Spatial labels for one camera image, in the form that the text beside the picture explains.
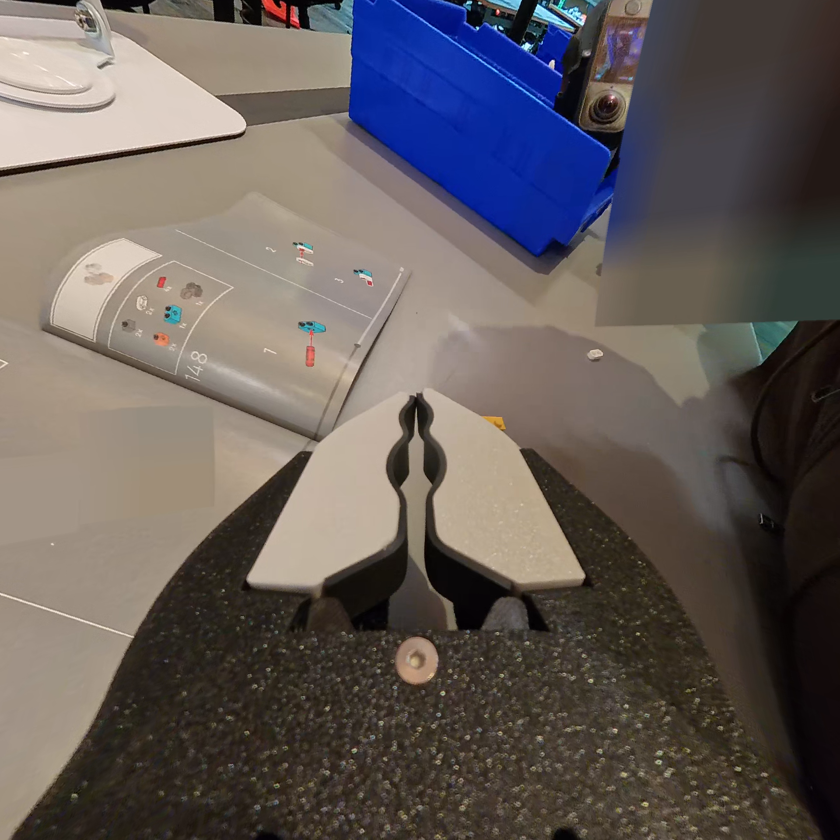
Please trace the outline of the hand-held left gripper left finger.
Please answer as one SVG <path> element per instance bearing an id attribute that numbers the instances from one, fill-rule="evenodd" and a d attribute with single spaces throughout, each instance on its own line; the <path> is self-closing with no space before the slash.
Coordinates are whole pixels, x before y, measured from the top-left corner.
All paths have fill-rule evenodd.
<path id="1" fill-rule="evenodd" d="M 347 586 L 406 546 L 403 455 L 414 402 L 397 392 L 316 445 L 247 574 L 250 589 L 337 599 L 385 599 L 396 591 L 405 572 L 378 573 L 362 592 Z"/>

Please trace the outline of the grey desk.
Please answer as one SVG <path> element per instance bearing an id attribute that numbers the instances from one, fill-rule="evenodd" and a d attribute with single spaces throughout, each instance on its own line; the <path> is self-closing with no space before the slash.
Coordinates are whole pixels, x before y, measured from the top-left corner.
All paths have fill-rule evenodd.
<path id="1" fill-rule="evenodd" d="M 684 600 L 742 722 L 793 764 L 770 637 L 750 586 L 766 534 L 732 461 L 728 386 L 758 362 L 746 324 L 595 326 L 609 215 L 540 259 L 444 194 L 344 115 L 250 124 L 236 140 L 2 176 L 2 308 L 35 320 L 31 277 L 121 226 L 221 212 L 262 193 L 407 263 L 413 274 L 343 422 L 432 386 L 502 415 L 644 548 Z M 589 350 L 604 358 L 590 361 Z M 68 761 L 125 644 L 2 603 L 2 838 Z"/>

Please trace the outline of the red rounded object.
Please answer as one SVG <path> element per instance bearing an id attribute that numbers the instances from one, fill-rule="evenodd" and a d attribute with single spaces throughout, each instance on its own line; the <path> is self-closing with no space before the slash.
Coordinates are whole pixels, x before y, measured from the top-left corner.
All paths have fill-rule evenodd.
<path id="1" fill-rule="evenodd" d="M 311 29 L 309 1 L 261 1 L 260 3 L 269 19 L 287 28 Z"/>

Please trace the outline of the blue plastic bin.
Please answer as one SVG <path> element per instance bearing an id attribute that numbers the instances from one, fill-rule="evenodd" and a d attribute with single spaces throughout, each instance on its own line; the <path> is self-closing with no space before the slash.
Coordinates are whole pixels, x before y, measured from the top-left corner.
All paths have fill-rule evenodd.
<path id="1" fill-rule="evenodd" d="M 356 1 L 350 119 L 540 256 L 609 207 L 611 152 L 553 109 L 561 75 L 461 6 Z"/>

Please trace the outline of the person's dark clothed body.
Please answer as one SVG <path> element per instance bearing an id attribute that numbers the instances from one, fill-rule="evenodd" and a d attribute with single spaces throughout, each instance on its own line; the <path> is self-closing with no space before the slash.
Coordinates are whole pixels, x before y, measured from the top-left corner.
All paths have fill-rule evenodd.
<path id="1" fill-rule="evenodd" d="M 752 572 L 795 778 L 824 838 L 838 838 L 838 321 L 798 322 L 728 386 L 738 454 L 770 508 L 770 560 Z"/>

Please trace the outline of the grey instruction booklet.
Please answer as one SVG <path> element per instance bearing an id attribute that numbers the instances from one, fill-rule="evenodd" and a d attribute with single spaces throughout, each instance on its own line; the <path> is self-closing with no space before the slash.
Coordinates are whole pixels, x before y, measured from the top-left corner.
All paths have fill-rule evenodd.
<path id="1" fill-rule="evenodd" d="M 340 418 L 411 270 L 252 192 L 121 226 L 2 308 L 2 603 L 125 644 Z"/>

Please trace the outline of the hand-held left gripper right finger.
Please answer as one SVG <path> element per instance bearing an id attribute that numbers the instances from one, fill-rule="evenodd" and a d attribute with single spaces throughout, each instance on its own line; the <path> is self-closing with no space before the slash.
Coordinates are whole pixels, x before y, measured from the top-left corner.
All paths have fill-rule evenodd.
<path id="1" fill-rule="evenodd" d="M 427 534 L 446 558 L 504 590 L 579 587 L 581 567 L 520 447 L 483 416 L 427 388 L 417 396 Z"/>

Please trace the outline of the white flat stand base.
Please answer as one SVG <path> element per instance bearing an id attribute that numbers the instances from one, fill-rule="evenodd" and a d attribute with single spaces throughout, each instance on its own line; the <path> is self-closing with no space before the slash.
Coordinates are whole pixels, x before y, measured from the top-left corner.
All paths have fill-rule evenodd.
<path id="1" fill-rule="evenodd" d="M 2 15 L 2 173 L 226 140 L 245 119 L 130 38 L 97 2 Z"/>

